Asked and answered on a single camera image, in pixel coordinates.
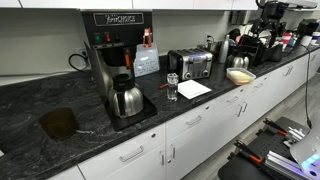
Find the white paper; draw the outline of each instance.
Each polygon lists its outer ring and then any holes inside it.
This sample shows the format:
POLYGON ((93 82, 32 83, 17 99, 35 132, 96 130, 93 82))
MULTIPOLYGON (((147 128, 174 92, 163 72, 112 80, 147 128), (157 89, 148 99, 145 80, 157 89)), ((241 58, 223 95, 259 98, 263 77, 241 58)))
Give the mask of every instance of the white paper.
POLYGON ((178 92, 188 99, 207 93, 211 89, 195 82, 194 80, 185 81, 178 84, 178 92))

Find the coffee brewer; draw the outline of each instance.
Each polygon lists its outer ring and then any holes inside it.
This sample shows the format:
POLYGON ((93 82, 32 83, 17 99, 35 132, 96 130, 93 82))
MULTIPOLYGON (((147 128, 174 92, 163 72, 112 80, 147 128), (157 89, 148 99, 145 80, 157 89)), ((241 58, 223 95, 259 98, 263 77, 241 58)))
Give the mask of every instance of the coffee brewer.
POLYGON ((151 44, 152 12, 81 13, 92 74, 114 129, 121 130, 157 114, 155 106, 135 84, 133 68, 137 45, 151 44))

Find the countertop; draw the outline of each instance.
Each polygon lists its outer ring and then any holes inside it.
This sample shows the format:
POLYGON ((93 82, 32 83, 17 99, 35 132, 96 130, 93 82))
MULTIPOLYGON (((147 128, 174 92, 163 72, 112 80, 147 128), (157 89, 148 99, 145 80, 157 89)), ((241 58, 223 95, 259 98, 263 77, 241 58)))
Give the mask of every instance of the countertop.
MULTIPOLYGON (((249 71, 260 77, 306 54, 293 51, 281 62, 265 62, 249 71)), ((166 57, 160 59, 165 67, 166 57)), ((226 78, 224 65, 214 63, 210 78, 196 80, 211 92, 192 100, 179 94, 178 101, 171 102, 166 90, 159 90, 166 74, 162 68, 137 78, 158 114, 120 132, 113 130, 90 74, 75 72, 0 87, 0 149, 5 153, 0 157, 0 179, 51 177, 238 87, 226 78), (72 108, 84 133, 60 141, 45 134, 39 118, 59 107, 72 108)))

